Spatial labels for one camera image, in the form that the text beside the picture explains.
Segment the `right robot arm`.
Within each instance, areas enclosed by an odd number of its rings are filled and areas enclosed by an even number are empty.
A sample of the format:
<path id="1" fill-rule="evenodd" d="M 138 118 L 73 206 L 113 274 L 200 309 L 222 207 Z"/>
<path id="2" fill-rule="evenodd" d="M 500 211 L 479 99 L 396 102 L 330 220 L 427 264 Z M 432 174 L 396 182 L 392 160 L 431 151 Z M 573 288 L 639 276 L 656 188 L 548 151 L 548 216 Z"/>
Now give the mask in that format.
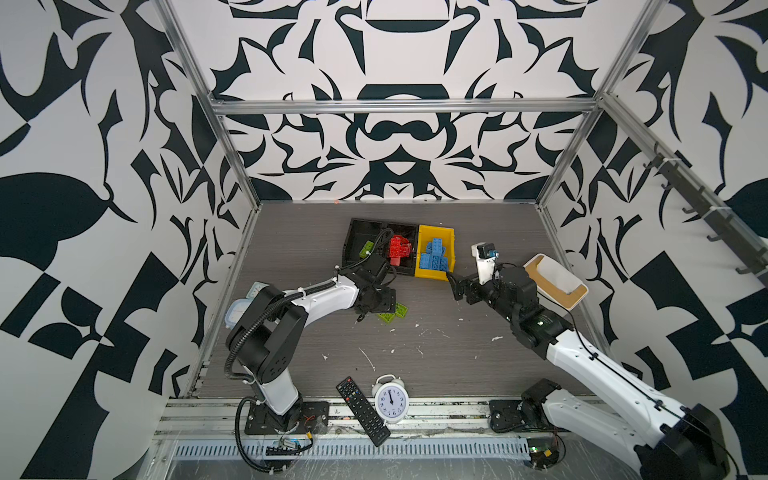
<path id="1" fill-rule="evenodd" d="M 609 406 L 578 401 L 541 380 L 525 392 L 547 422 L 575 433 L 635 470 L 643 479 L 725 479 L 731 461 L 719 418 L 701 404 L 687 407 L 655 390 L 600 352 L 567 313 L 542 305 L 521 267 L 492 266 L 479 274 L 447 276 L 453 296 L 483 303 L 510 326 L 527 349 L 565 371 Z"/>

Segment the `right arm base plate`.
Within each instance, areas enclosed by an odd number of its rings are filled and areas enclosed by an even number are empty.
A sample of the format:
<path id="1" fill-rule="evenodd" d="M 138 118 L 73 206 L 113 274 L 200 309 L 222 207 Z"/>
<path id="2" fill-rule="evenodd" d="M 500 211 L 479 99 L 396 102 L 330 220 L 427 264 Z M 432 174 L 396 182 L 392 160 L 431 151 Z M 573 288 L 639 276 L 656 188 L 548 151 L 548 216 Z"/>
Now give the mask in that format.
<path id="1" fill-rule="evenodd" d="M 551 422 L 544 411 L 545 405 L 546 402 L 536 403 L 532 400 L 490 400 L 490 429 L 497 434 L 555 431 L 569 433 L 564 426 L 556 426 Z"/>

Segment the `green lego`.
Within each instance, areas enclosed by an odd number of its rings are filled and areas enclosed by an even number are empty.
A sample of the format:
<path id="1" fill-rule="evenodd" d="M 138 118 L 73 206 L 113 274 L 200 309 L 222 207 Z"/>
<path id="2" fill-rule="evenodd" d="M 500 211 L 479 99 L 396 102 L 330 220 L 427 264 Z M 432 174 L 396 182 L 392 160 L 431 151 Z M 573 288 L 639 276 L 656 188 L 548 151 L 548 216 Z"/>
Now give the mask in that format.
<path id="1" fill-rule="evenodd" d="M 379 313 L 378 318 L 381 319 L 383 322 L 390 324 L 394 319 L 396 315 L 393 313 Z"/>
<path id="2" fill-rule="evenodd" d="M 395 305 L 394 315 L 396 317 L 405 318 L 407 316 L 407 313 L 408 313 L 408 308 L 405 305 L 403 305 L 401 303 L 397 303 Z"/>
<path id="3" fill-rule="evenodd" d="M 367 258 L 372 253 L 372 251 L 374 249 L 374 246 L 375 246 L 375 244 L 374 244 L 373 241 L 367 241 L 364 244 L 364 246 L 361 248 L 361 250 L 359 252 L 359 257 L 361 259 Z"/>

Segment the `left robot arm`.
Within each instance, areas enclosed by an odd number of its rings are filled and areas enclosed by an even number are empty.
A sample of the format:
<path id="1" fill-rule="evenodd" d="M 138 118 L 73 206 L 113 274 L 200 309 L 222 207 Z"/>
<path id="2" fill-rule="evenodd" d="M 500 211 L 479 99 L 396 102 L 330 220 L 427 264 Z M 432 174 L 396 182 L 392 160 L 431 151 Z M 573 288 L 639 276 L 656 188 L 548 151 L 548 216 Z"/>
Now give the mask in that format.
<path id="1" fill-rule="evenodd" d="M 393 237 L 392 229 L 381 230 L 365 258 L 337 267 L 325 282 L 292 291 L 262 287 L 231 328 L 225 377 L 261 395 L 258 400 L 276 430 L 291 430 L 301 416 L 302 396 L 288 367 L 305 328 L 342 310 L 354 311 L 358 321 L 396 310 L 396 290 L 387 276 L 397 272 L 382 253 Z"/>

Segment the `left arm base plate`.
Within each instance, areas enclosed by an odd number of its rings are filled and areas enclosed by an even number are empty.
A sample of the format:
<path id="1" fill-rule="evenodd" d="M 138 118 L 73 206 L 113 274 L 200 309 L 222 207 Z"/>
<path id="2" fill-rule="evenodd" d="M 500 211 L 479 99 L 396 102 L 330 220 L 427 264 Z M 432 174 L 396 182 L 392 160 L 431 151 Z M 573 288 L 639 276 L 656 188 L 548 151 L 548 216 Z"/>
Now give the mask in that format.
<path id="1" fill-rule="evenodd" d="M 326 401 L 299 401 L 278 415 L 266 404 L 249 407 L 244 431 L 247 435 L 312 434 L 327 430 L 330 404 Z"/>

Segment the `green lego bottom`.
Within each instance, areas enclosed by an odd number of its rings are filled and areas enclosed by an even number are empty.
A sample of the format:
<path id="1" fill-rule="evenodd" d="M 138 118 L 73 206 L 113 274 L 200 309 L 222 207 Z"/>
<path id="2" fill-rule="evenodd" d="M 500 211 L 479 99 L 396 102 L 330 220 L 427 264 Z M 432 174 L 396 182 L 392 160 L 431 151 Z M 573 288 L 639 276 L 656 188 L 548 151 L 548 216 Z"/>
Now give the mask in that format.
<path id="1" fill-rule="evenodd" d="M 361 248 L 361 250 L 359 252 L 359 257 L 361 259 L 367 258 L 372 253 L 372 251 L 374 249 L 374 246 L 375 246 L 375 244 L 374 244 L 373 241 L 367 241 L 364 244 L 364 246 Z"/>

